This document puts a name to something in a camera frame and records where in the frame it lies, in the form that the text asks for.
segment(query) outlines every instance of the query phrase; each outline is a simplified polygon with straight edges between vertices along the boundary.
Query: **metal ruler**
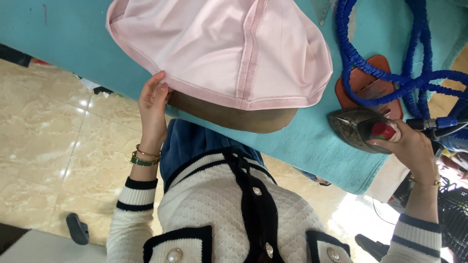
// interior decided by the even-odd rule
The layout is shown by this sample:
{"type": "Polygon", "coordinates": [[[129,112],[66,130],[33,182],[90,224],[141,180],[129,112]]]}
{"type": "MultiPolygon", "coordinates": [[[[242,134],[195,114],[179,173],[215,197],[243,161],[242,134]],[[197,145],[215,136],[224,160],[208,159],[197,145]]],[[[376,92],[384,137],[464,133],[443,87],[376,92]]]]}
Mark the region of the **metal ruler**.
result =
{"type": "Polygon", "coordinates": [[[314,6],[315,15],[317,16],[319,25],[323,26],[325,24],[328,11],[330,10],[330,0],[312,0],[312,5],[314,6]]]}

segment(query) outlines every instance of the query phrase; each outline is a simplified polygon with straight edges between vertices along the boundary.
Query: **pink fabric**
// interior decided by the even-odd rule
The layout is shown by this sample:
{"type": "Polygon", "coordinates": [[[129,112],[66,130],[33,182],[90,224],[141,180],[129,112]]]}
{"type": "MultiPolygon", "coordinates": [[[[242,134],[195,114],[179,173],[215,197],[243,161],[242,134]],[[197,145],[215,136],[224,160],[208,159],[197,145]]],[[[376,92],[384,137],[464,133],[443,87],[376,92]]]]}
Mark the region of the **pink fabric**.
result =
{"type": "Polygon", "coordinates": [[[114,0],[106,27],[151,74],[242,110],[308,107],[333,71],[317,26],[293,0],[114,0]]]}

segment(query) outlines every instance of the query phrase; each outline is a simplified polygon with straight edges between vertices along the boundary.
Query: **white knit cardigan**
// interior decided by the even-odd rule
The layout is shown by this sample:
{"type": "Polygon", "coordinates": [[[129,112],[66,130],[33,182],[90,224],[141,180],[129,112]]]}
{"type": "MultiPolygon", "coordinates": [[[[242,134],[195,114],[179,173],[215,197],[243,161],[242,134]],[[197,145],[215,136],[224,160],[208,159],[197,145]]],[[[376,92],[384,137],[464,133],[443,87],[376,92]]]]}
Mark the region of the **white knit cardigan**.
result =
{"type": "MultiPolygon", "coordinates": [[[[211,151],[178,169],[158,207],[163,234],[153,237],[156,184],[127,179],[107,262],[242,263],[257,262],[259,253],[270,262],[351,262],[349,246],[324,233],[307,201],[240,151],[211,151]]],[[[382,262],[440,262],[440,247],[439,225],[402,215],[382,262]]]]}

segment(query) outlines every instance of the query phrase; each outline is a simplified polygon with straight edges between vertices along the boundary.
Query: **coiled blue hose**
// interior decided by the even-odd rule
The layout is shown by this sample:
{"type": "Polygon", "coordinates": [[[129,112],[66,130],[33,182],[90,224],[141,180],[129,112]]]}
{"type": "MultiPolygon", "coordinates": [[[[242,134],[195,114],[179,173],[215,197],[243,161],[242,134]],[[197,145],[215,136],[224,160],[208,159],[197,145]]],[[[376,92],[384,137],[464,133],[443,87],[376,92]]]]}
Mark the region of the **coiled blue hose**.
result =
{"type": "MultiPolygon", "coordinates": [[[[408,112],[413,117],[429,119],[430,113],[427,105],[427,91],[435,91],[437,93],[468,100],[468,93],[430,84],[429,82],[447,78],[460,81],[463,85],[468,86],[468,74],[452,70],[432,71],[431,31],[427,20],[426,0],[406,0],[406,3],[414,16],[413,27],[406,58],[402,67],[402,74],[397,75],[372,66],[359,55],[348,39],[349,15],[352,7],[356,4],[356,0],[338,0],[336,5],[336,35],[340,46],[341,59],[343,61],[343,85],[348,95],[362,106],[377,106],[403,98],[408,112]],[[424,48],[423,70],[419,77],[412,79],[413,57],[418,40],[421,41],[424,48]],[[349,83],[353,64],[376,78],[399,84],[400,88],[378,99],[359,98],[351,91],[349,83]],[[412,95],[412,90],[415,88],[419,89],[417,103],[414,102],[412,95]]],[[[454,135],[460,139],[468,139],[467,131],[460,130],[454,135]]]]}

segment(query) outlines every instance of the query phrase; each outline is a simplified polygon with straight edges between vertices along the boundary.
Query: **striped cuff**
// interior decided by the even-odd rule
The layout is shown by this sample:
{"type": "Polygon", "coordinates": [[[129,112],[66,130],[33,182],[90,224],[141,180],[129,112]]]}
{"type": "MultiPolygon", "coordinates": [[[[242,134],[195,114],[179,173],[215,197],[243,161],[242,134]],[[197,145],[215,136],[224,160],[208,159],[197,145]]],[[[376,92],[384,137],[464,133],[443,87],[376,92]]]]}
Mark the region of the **striped cuff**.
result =
{"type": "Polygon", "coordinates": [[[138,182],[127,178],[119,196],[117,208],[125,211],[147,211],[154,208],[154,195],[158,179],[138,182]]]}
{"type": "Polygon", "coordinates": [[[442,235],[439,224],[401,214],[392,241],[426,255],[440,257],[442,235]]]}

